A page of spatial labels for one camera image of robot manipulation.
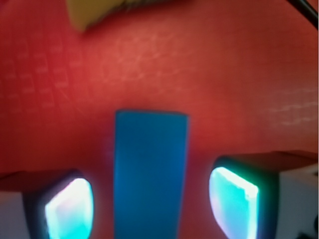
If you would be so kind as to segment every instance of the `blue foam strip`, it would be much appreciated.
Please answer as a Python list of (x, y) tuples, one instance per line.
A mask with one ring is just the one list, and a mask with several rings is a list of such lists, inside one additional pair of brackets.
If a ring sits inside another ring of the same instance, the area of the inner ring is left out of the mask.
[(188, 117), (116, 114), (116, 239), (177, 238), (185, 177)]

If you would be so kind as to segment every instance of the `red textured mat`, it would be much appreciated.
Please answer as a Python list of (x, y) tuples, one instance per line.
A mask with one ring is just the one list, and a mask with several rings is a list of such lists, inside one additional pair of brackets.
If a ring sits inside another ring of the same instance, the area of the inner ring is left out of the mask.
[(190, 115), (180, 237), (223, 238), (207, 188), (216, 156), (318, 151), (318, 32), (285, 0), (175, 0), (85, 34), (63, 0), (0, 4), (0, 170), (82, 170), (92, 238), (113, 236), (121, 108)]

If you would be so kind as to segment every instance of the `yellow object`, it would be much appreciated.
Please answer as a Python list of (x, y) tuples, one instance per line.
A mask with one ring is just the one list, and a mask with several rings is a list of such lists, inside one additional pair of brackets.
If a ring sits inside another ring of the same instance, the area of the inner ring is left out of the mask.
[(99, 22), (111, 12), (162, 0), (66, 0), (71, 24), (79, 31)]

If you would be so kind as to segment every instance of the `white surface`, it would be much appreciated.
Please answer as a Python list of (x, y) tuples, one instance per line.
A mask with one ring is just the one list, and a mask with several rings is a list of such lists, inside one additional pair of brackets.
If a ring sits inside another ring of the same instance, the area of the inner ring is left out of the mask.
[(280, 173), (277, 239), (295, 239), (299, 233), (318, 238), (318, 164)]
[(29, 239), (22, 194), (0, 192), (0, 239)]

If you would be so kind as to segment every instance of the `glowing cyan light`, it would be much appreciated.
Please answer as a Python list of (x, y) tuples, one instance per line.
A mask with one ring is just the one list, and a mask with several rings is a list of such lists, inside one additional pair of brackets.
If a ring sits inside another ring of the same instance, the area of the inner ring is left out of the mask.
[(50, 239), (87, 239), (93, 222), (93, 193), (83, 178), (73, 180), (45, 205)]
[(214, 217), (230, 239), (255, 239), (258, 220), (258, 187), (224, 167), (209, 178)]

